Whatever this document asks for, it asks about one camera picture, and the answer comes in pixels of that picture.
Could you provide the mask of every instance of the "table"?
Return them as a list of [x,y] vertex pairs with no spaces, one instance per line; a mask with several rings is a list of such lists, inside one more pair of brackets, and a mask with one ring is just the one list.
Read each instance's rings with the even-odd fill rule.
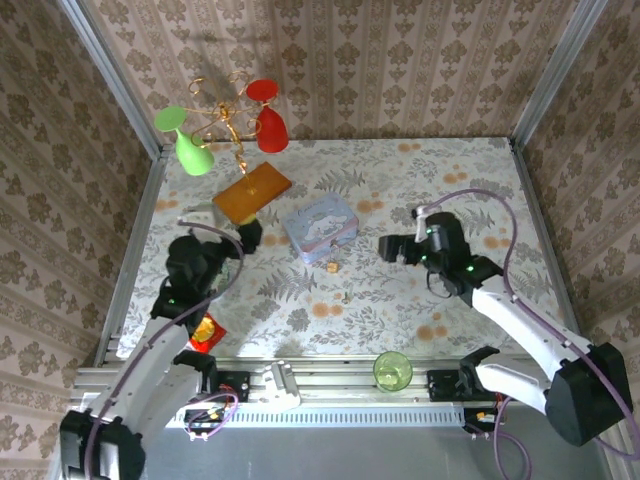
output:
[[[167,248],[186,229],[183,209],[209,202],[240,178],[230,145],[216,145],[216,165],[201,177],[169,161],[123,326],[118,356],[142,335],[162,279]],[[479,187],[507,198],[518,218],[511,275],[518,292],[562,322],[540,244],[505,138],[292,141],[276,155],[248,144],[250,168],[268,160],[293,182],[258,213],[262,245],[248,256],[236,285],[210,307],[227,330],[216,356],[280,357],[325,354],[463,356],[492,345],[521,353],[504,331],[459,299],[429,293],[426,270],[382,262],[378,237],[415,231],[412,208],[446,193]],[[360,221],[357,239],[340,250],[337,274],[326,261],[305,265],[289,244],[281,220],[328,191],[338,192]],[[463,196],[443,208],[461,219],[472,251],[502,265],[510,221],[495,200]],[[230,222],[220,222],[232,230]],[[228,262],[235,268],[234,261]],[[434,290],[442,289],[439,281]],[[343,303],[347,292],[351,299]]]

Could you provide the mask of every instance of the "cable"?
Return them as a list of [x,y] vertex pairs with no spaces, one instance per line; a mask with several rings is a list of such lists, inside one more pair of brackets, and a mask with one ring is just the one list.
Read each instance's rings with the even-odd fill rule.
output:
[[[211,430],[208,433],[203,433],[202,436],[200,438],[202,438],[203,440],[208,440],[209,438],[211,438],[212,436],[214,436],[216,433],[218,433],[222,427],[224,427],[227,422],[229,422],[229,420],[231,420],[231,417],[233,417],[236,413],[236,411],[238,410],[238,404],[240,403],[240,400],[238,399],[238,396],[233,393],[233,392],[224,392],[224,393],[216,393],[215,395],[211,395],[210,397],[205,398],[204,400],[198,400],[197,402],[193,402],[193,403],[203,403],[203,402],[209,402],[211,400],[216,400],[217,398],[229,398],[231,397],[233,399],[233,405],[231,406],[231,411],[227,414],[224,414],[224,418],[222,419],[222,421],[220,422],[220,424],[218,424],[216,426],[216,428],[214,428],[213,430]],[[207,415],[208,413],[205,412],[201,415],[198,415],[197,417],[192,418],[189,421],[189,424],[187,425],[187,433],[191,434],[191,425],[193,423],[195,423],[196,420],[202,418],[203,416]]]
[[[507,397],[507,399],[505,400],[505,403],[508,403],[509,400],[510,400],[510,398]],[[524,460],[524,465],[525,465],[525,476],[524,476],[524,479],[525,480],[530,480],[531,476],[533,475],[533,462],[531,461],[531,455],[529,455],[527,447],[525,447],[524,444],[520,440],[518,440],[516,437],[514,437],[510,433],[501,432],[498,429],[498,425],[499,425],[499,422],[500,422],[500,416],[501,416],[502,412],[504,412],[504,408],[503,407],[505,407],[504,404],[501,407],[501,409],[498,411],[498,415],[496,416],[496,424],[495,424],[496,426],[495,426],[493,432],[483,432],[482,430],[480,430],[478,427],[476,427],[473,424],[469,424],[468,427],[470,427],[473,430],[475,430],[478,433],[478,435],[486,435],[486,436],[489,436],[489,438],[492,439],[492,441],[493,441],[493,453],[494,453],[494,457],[496,459],[496,465],[498,466],[498,470],[500,470],[500,473],[502,474],[502,478],[504,478],[505,480],[509,480],[509,477],[507,477],[507,474],[504,471],[504,466],[502,465],[502,459],[500,458],[499,449],[498,449],[498,439],[502,438],[502,439],[508,440],[512,444],[514,444],[516,446],[516,448],[518,450],[520,450],[520,453],[522,454],[522,458]]]
[[500,431],[500,422],[502,422],[502,417],[504,416],[504,413],[507,410],[507,405],[509,405],[510,401],[511,401],[511,397],[506,397],[502,402],[502,405],[500,405],[500,408],[498,409],[498,415],[496,415],[496,426],[493,431],[493,456],[496,460],[496,465],[498,466],[498,470],[500,470],[500,474],[502,475],[502,478],[504,478],[505,480],[508,480],[509,477],[507,477],[507,473],[504,471],[504,466],[502,465],[502,459],[500,458],[500,447],[498,445],[498,439],[506,438],[510,440],[513,444],[515,444],[520,449],[520,451],[523,453],[525,457],[526,473],[524,478],[525,480],[529,480],[533,473],[533,465],[531,463],[531,457],[529,457],[529,453],[527,452],[527,449],[525,448],[524,444],[520,440],[518,440],[516,437]]
[[[600,382],[604,385],[604,387],[607,389],[607,391],[609,392],[611,397],[614,399],[614,401],[616,402],[616,404],[618,405],[618,407],[622,411],[625,419],[631,424],[631,430],[632,430],[631,437],[632,437],[632,441],[633,441],[633,444],[634,444],[634,450],[635,450],[634,453],[627,453],[627,452],[623,452],[621,450],[618,450],[617,448],[607,444],[606,442],[604,442],[600,438],[596,438],[595,439],[596,443],[598,443],[601,447],[609,450],[610,452],[612,452],[612,453],[614,453],[616,455],[621,456],[622,458],[624,458],[626,460],[633,460],[633,461],[640,460],[640,427],[638,427],[638,424],[635,421],[635,419],[633,418],[633,414],[629,410],[629,407],[627,406],[627,404],[623,400],[622,396],[615,389],[613,384],[604,375],[602,370],[600,370],[597,367],[597,365],[595,363],[593,363],[591,361],[591,359],[582,350],[580,350],[573,343],[571,343],[561,331],[557,330],[553,325],[547,323],[547,321],[544,318],[542,318],[540,315],[538,315],[533,309],[531,309],[526,303],[524,303],[522,300],[520,300],[520,298],[518,298],[517,295],[515,294],[512,286],[511,286],[511,282],[509,281],[509,266],[510,266],[510,261],[511,261],[511,254],[513,253],[513,249],[514,249],[516,241],[518,239],[518,224],[517,224],[517,221],[516,221],[516,214],[513,211],[513,209],[511,208],[511,206],[507,203],[507,201],[502,196],[500,196],[500,195],[498,195],[496,193],[493,193],[493,192],[491,192],[489,190],[485,190],[485,189],[482,189],[482,188],[465,188],[463,190],[458,190],[457,192],[453,192],[453,193],[449,193],[449,194],[445,195],[444,197],[440,198],[439,200],[437,200],[436,202],[432,203],[431,205],[428,205],[427,206],[427,210],[431,210],[433,208],[436,208],[436,207],[438,207],[439,205],[441,205],[442,203],[444,203],[445,201],[447,201],[447,200],[449,200],[451,198],[459,197],[461,195],[466,195],[468,193],[476,193],[476,194],[480,194],[480,195],[486,195],[488,197],[494,198],[495,200],[498,200],[502,204],[502,206],[507,210],[507,212],[509,213],[509,216],[511,217],[511,226],[512,226],[512,229],[513,229],[513,234],[511,236],[511,245],[509,245],[509,248],[507,250],[507,254],[505,255],[505,258],[504,258],[504,266],[503,266],[504,275],[503,275],[503,279],[504,279],[505,289],[507,290],[507,293],[513,299],[514,303],[516,305],[518,305],[518,307],[520,307],[520,309],[522,311],[524,311],[527,315],[529,315],[538,325],[540,325],[540,327],[544,328],[547,332],[549,332],[554,337],[556,337],[560,342],[562,342],[562,343],[566,342],[567,348],[569,348],[569,350],[571,350],[571,352],[576,354],[594,372],[596,377],[598,377],[598,380],[600,380]],[[505,405],[506,403],[507,403],[507,401],[505,400],[505,402],[503,403],[503,405],[501,407],[501,411],[502,412],[504,412],[504,407],[506,406]]]
[[91,426],[91,430],[89,431],[89,437],[87,438],[87,446],[84,452],[84,474],[85,474],[86,480],[93,480],[93,449],[95,447],[96,437],[98,436],[98,430],[100,428],[101,420],[105,417],[109,409],[116,404],[114,400],[118,397],[118,394],[120,393],[125,383],[131,376],[131,373],[133,372],[133,370],[140,363],[140,360],[142,359],[142,357],[145,355],[145,353],[147,353],[147,351],[153,348],[153,345],[155,344],[155,342],[162,335],[164,335],[167,332],[167,330],[169,330],[171,327],[179,323],[182,319],[191,315],[193,312],[197,312],[202,307],[209,305],[211,302],[213,302],[214,300],[217,300],[222,295],[224,295],[233,286],[235,281],[238,279],[240,272],[242,271],[242,267],[244,265],[244,252],[242,251],[242,246],[240,245],[240,243],[231,235],[215,227],[210,227],[209,225],[204,225],[202,223],[185,222],[181,218],[178,219],[178,226],[201,228],[203,230],[208,230],[210,232],[220,235],[223,238],[226,238],[231,242],[231,244],[238,251],[238,258],[240,260],[240,264],[238,265],[235,275],[222,291],[213,292],[213,294],[210,297],[205,298],[200,303],[194,305],[188,310],[185,310],[176,318],[174,318],[173,320],[168,322],[166,325],[164,325],[161,329],[159,329],[156,332],[155,335],[153,335],[149,339],[147,344],[138,352],[138,354],[133,358],[133,360],[131,360],[129,367],[124,371],[124,373],[122,374],[122,377],[120,378],[120,381],[116,384],[116,386],[111,391],[111,395],[105,401],[102,409],[98,413],[98,416],[95,418],[93,425]]

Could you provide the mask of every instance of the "green glass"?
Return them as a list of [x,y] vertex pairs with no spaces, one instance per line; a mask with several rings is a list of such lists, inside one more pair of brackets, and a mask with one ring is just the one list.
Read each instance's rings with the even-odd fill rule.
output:
[[197,135],[191,141],[191,135],[187,135],[180,130],[180,127],[187,119],[187,112],[182,107],[167,107],[156,115],[154,124],[161,132],[176,132],[176,156],[189,175],[197,176],[207,173],[213,167],[215,159],[213,153],[208,148],[201,148],[204,145],[202,138]]
[[385,352],[373,364],[373,376],[378,387],[387,392],[399,392],[413,378],[413,367],[407,357],[399,352]]

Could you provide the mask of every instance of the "wall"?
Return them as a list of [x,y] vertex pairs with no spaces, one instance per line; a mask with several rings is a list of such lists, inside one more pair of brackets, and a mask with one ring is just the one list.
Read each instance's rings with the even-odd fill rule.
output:
[[609,1],[526,156],[578,320],[624,353],[638,403],[640,2]]
[[54,1],[0,2],[0,478],[44,478],[149,159]]
[[197,76],[247,70],[305,139],[510,135],[577,1],[85,3],[149,118],[196,106]]

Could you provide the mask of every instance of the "purple cable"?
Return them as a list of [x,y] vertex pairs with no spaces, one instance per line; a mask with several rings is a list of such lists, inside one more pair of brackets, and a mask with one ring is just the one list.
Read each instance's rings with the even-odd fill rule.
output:
[[120,391],[124,387],[125,383],[127,382],[129,377],[131,376],[131,373],[133,372],[135,367],[140,363],[140,360],[142,359],[144,354],[147,353],[147,351],[149,351],[153,347],[155,342],[162,335],[164,335],[167,332],[167,330],[169,330],[175,324],[179,323],[183,318],[191,315],[193,312],[196,312],[196,311],[200,310],[202,307],[204,307],[206,305],[209,305],[209,303],[213,302],[214,300],[216,300],[216,299],[220,298],[222,295],[224,295],[233,286],[233,284],[238,279],[238,276],[240,275],[240,272],[242,271],[242,267],[244,265],[244,252],[242,251],[242,246],[240,245],[240,243],[235,238],[233,238],[231,235],[229,235],[228,233],[223,232],[222,230],[219,230],[219,229],[217,229],[215,227],[210,227],[209,225],[204,225],[202,223],[184,222],[181,219],[178,220],[178,226],[200,228],[200,229],[203,229],[203,230],[208,230],[210,232],[216,233],[216,234],[220,235],[221,237],[226,238],[227,240],[229,240],[233,244],[235,249],[238,251],[240,264],[238,265],[238,268],[236,270],[235,275],[233,276],[233,278],[231,279],[231,281],[229,282],[229,284],[226,286],[226,288],[224,290],[222,290],[220,292],[217,292],[217,291],[214,292],[213,295],[211,295],[211,297],[206,298],[202,302],[198,303],[197,305],[194,305],[193,307],[189,308],[188,310],[185,310],[180,315],[178,315],[176,318],[174,318],[171,322],[169,322],[165,326],[163,326],[160,330],[158,330],[156,332],[155,335],[153,335],[149,339],[147,344],[138,352],[138,354],[133,358],[133,360],[131,360],[131,363],[129,364],[129,367],[122,374],[122,378],[120,378],[120,381],[116,384],[116,386],[114,387],[113,391],[111,392],[111,395],[109,396],[107,401],[104,403],[104,406],[102,407],[102,409],[98,413],[98,416],[95,418],[95,420],[93,422],[93,425],[91,426],[91,430],[89,431],[89,437],[87,438],[87,447],[86,447],[85,452],[84,452],[84,474],[85,474],[86,480],[93,480],[93,449],[95,447],[96,437],[98,436],[98,429],[100,428],[101,420],[105,417],[105,415],[107,414],[109,409],[116,404],[114,399],[118,396],[118,394],[120,393]]
[[[209,402],[211,400],[216,400],[217,398],[228,398],[228,397],[233,398],[233,406],[231,407],[231,411],[229,412],[228,415],[224,416],[224,418],[222,419],[220,424],[216,426],[216,428],[214,428],[211,432],[204,434],[205,436],[204,440],[208,440],[209,438],[213,437],[216,433],[220,431],[222,427],[224,427],[227,424],[229,420],[231,420],[231,417],[233,417],[236,414],[236,411],[238,410],[238,404],[240,403],[240,400],[238,399],[238,396],[234,392],[225,392],[225,393],[216,393],[215,395],[211,395],[210,397],[207,397],[204,400],[198,400],[197,402],[193,402],[193,404],[203,403],[203,402]],[[206,412],[191,419],[191,421],[189,421],[189,424],[187,425],[187,429],[188,429],[187,433],[191,432],[191,425],[195,423],[196,420],[204,417],[205,415],[207,415]]]
[[[562,342],[562,343],[567,342],[568,341],[567,337],[562,332],[557,330],[553,325],[547,323],[540,315],[538,315],[526,303],[524,303],[522,300],[520,300],[516,296],[516,294],[515,294],[515,292],[513,290],[513,287],[511,286],[511,282],[509,281],[509,265],[510,265],[510,262],[511,262],[511,254],[513,253],[513,248],[515,247],[516,241],[518,239],[518,224],[517,224],[517,221],[516,221],[515,212],[513,211],[511,206],[507,203],[507,201],[502,196],[500,196],[500,195],[498,195],[496,193],[490,192],[489,190],[484,190],[482,188],[465,188],[463,190],[458,190],[457,192],[453,192],[453,193],[449,193],[449,194],[445,195],[444,197],[440,198],[436,202],[434,202],[431,205],[429,205],[427,207],[427,209],[430,210],[432,208],[436,208],[440,204],[442,204],[443,202],[445,202],[445,201],[447,201],[447,200],[449,200],[451,198],[458,197],[460,195],[465,195],[467,193],[477,193],[477,194],[480,194],[480,195],[486,195],[488,197],[494,198],[494,199],[498,200],[505,207],[507,212],[509,212],[509,215],[511,216],[511,225],[512,225],[512,228],[513,228],[513,235],[511,237],[511,245],[509,245],[509,249],[507,250],[507,254],[505,255],[505,258],[504,258],[504,266],[503,266],[504,275],[503,275],[503,279],[504,279],[505,289],[507,290],[507,293],[514,299],[514,303],[516,305],[518,305],[518,307],[520,307],[520,309],[523,310],[527,315],[529,315],[538,325],[540,325],[547,332],[549,332],[551,335],[556,337],[560,342]],[[633,460],[633,461],[640,460],[640,427],[638,427],[638,424],[634,420],[633,414],[631,413],[631,410],[629,410],[629,407],[627,406],[625,401],[622,399],[622,396],[620,396],[618,391],[615,389],[613,384],[604,375],[604,373],[602,373],[602,370],[600,370],[597,367],[597,365],[595,363],[593,363],[591,361],[591,359],[582,350],[580,350],[578,347],[576,347],[573,343],[570,343],[570,342],[568,342],[568,348],[574,354],[576,354],[581,360],[583,360],[584,363],[595,373],[595,375],[598,377],[598,380],[600,380],[600,382],[602,382],[602,384],[607,389],[609,394],[612,396],[614,401],[618,404],[618,407],[620,408],[620,410],[624,414],[625,419],[631,424],[632,441],[633,441],[633,444],[634,444],[634,450],[635,451],[634,451],[634,453],[623,452],[623,451],[618,450],[617,448],[609,445],[608,443],[604,442],[600,438],[596,438],[595,439],[596,443],[598,443],[598,445],[600,445],[601,447],[611,451],[612,453],[621,456],[625,460]],[[496,463],[498,463],[498,468],[500,468],[499,455],[498,455],[497,451],[496,451]]]
[[507,474],[504,471],[504,466],[502,465],[502,459],[500,458],[500,454],[498,450],[498,439],[503,438],[513,443],[518,448],[518,450],[520,450],[520,453],[522,453],[522,458],[524,459],[524,464],[525,464],[524,478],[525,480],[530,480],[531,475],[533,474],[533,463],[531,462],[531,456],[527,451],[527,447],[525,447],[520,440],[518,440],[516,437],[514,437],[510,433],[501,432],[499,430],[499,425],[500,425],[500,421],[502,420],[502,415],[504,413],[504,410],[506,409],[506,404],[509,403],[509,401],[511,401],[511,398],[507,397],[505,401],[502,403],[502,405],[500,406],[500,409],[498,410],[498,415],[496,416],[496,426],[494,428],[493,433],[483,432],[473,424],[468,424],[467,426],[475,430],[478,434],[488,435],[491,438],[491,440],[493,441],[493,453],[496,459],[496,465],[498,466],[498,470],[500,470],[500,473],[502,474],[502,478],[504,478],[505,480],[508,480],[509,477],[507,477]]

